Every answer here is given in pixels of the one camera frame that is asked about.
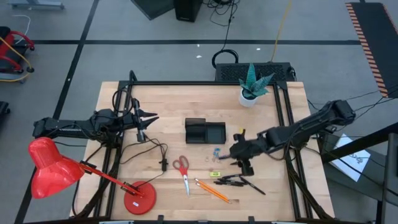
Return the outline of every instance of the yellow sticker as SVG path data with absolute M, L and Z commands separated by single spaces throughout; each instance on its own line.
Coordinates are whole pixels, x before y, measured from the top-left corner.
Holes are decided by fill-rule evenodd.
M 210 172 L 210 177 L 221 177 L 221 172 Z

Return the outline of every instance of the red scissors handle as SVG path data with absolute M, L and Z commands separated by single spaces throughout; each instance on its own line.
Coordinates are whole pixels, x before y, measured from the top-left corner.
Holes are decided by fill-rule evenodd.
M 181 175 L 188 175 L 189 162 L 185 156 L 180 156 L 178 160 L 174 160 L 173 167 L 178 169 Z

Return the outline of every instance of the black pen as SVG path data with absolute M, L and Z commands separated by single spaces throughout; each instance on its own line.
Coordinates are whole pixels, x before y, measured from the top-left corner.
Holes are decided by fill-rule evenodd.
M 218 178 L 217 180 L 219 180 L 221 182 L 225 182 L 225 183 L 242 184 L 242 185 L 246 185 L 247 184 L 247 183 L 241 182 L 241 181 L 228 180 L 228 179 L 222 179 L 222 178 Z
M 245 178 L 243 178 L 243 177 L 241 177 L 241 176 L 239 176 L 239 178 L 240 178 L 243 182 L 249 184 L 250 187 L 252 187 L 252 188 L 254 188 L 255 190 L 257 190 L 258 192 L 262 193 L 263 195 L 266 194 L 266 193 L 264 193 L 262 190 L 260 190 L 258 187 L 254 186 L 254 184 L 252 184 L 252 183 L 250 183 L 248 180 L 246 180 Z
M 235 183 L 228 183 L 228 182 L 223 182 L 223 181 L 214 181 L 215 184 L 217 185 L 228 185 L 228 186 L 235 186 L 235 187 L 243 187 L 243 184 L 235 184 Z
M 222 177 L 222 179 L 229 179 L 229 178 L 232 178 L 232 177 L 240 177 L 241 175 L 242 174 L 228 175 L 228 176 Z

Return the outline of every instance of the pencil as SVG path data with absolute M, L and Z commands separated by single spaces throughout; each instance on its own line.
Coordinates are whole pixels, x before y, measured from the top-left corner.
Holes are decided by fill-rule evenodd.
M 229 202 L 228 199 L 223 198 L 222 196 L 220 196 L 220 195 L 218 195 L 217 193 L 211 191 L 210 189 L 208 189 L 208 188 L 205 187 L 204 185 L 197 183 L 197 186 L 201 187 L 203 190 L 207 190 L 209 193 L 211 193 L 211 194 L 217 196 L 219 199 L 224 200 L 226 203 L 231 203 L 231 202 Z
M 214 188 L 210 187 L 209 185 L 203 183 L 202 181 L 198 180 L 195 178 L 195 181 L 199 182 L 199 184 L 202 184 L 203 186 L 207 187 L 209 190 L 211 190 L 212 192 L 218 194 L 219 196 L 225 198 L 226 200 L 228 200 L 227 197 L 225 197 L 223 194 L 219 193 L 217 190 L 215 190 Z

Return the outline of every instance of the succulent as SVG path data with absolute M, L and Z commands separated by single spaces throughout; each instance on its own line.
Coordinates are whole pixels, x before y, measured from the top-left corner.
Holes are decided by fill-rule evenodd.
M 246 83 L 242 79 L 239 79 L 239 83 L 243 89 L 243 97 L 248 100 L 253 100 L 258 96 L 268 93 L 268 90 L 265 89 L 265 87 L 271 81 L 273 76 L 274 74 L 272 73 L 269 76 L 256 80 L 256 71 L 254 69 L 254 65 L 253 63 L 250 63 Z

